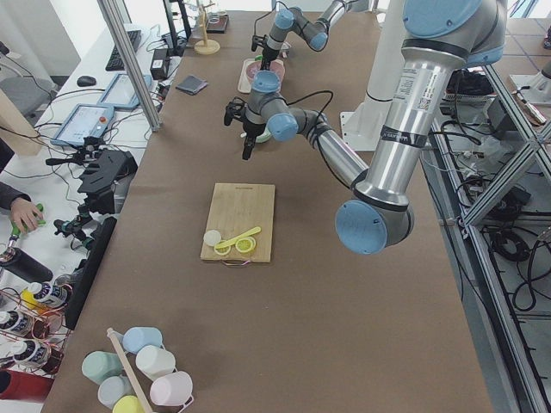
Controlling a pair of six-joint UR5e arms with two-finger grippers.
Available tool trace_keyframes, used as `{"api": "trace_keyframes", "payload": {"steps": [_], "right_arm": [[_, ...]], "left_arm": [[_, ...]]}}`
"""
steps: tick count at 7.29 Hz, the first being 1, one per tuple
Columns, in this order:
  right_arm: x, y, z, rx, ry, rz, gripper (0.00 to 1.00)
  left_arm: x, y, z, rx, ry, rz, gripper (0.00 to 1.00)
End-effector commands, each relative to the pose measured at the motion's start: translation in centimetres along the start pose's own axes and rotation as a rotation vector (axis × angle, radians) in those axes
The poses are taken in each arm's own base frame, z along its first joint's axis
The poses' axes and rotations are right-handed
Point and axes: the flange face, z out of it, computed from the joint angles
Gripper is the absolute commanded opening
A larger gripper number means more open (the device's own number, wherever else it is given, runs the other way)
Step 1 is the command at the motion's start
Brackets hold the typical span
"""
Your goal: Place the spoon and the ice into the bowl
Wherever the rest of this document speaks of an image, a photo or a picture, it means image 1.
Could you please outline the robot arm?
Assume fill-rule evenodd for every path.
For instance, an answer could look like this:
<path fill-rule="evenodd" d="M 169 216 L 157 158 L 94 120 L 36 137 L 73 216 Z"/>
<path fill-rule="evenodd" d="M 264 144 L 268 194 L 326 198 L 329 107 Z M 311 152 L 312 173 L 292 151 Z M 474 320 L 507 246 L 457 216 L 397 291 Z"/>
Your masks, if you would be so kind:
<path fill-rule="evenodd" d="M 275 14 L 268 34 L 252 36 L 251 50 L 255 52 L 259 46 L 263 49 L 260 69 L 268 70 L 279 56 L 289 33 L 296 33 L 311 50 L 320 52 L 328 42 L 331 26 L 344 14 L 372 11 L 374 8 L 375 1 L 332 1 L 328 8 L 311 22 L 300 8 L 284 6 Z"/>
<path fill-rule="evenodd" d="M 246 134 L 243 159 L 251 156 L 257 137 L 264 132 L 281 142 L 304 136 L 354 195 L 337 210 L 335 227 L 341 243 L 357 254 L 370 255 L 411 233 L 414 214 L 406 190 L 443 93 L 455 71 L 501 59 L 507 15 L 503 1 L 405 3 L 406 37 L 401 46 L 405 63 L 372 161 L 365 163 L 319 111 L 286 102 L 269 64 L 289 33 L 298 34 L 311 49 L 320 51 L 333 22 L 347 12 L 366 8 L 364 1 L 335 1 L 315 21 L 296 7 L 279 10 L 269 33 L 251 41 L 263 57 L 248 101 L 229 103 L 224 122 L 242 123 Z"/>

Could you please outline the person hand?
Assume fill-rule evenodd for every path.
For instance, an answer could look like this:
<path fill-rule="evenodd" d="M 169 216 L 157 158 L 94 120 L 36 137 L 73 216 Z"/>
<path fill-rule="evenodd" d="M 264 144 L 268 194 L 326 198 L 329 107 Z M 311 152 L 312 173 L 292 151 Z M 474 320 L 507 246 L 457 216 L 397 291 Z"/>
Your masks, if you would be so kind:
<path fill-rule="evenodd" d="M 42 212 L 31 201 L 16 198 L 10 204 L 11 220 L 21 232 L 34 231 L 43 219 Z"/>

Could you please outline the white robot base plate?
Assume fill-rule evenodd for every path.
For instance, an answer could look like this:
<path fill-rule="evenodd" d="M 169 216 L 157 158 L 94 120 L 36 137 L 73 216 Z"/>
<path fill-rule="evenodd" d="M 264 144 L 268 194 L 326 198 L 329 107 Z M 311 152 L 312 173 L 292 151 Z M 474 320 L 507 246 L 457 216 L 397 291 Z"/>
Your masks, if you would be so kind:
<path fill-rule="evenodd" d="M 354 151 L 374 151 L 378 143 L 375 121 L 361 108 L 354 112 L 341 112 L 339 115 L 342 138 Z"/>

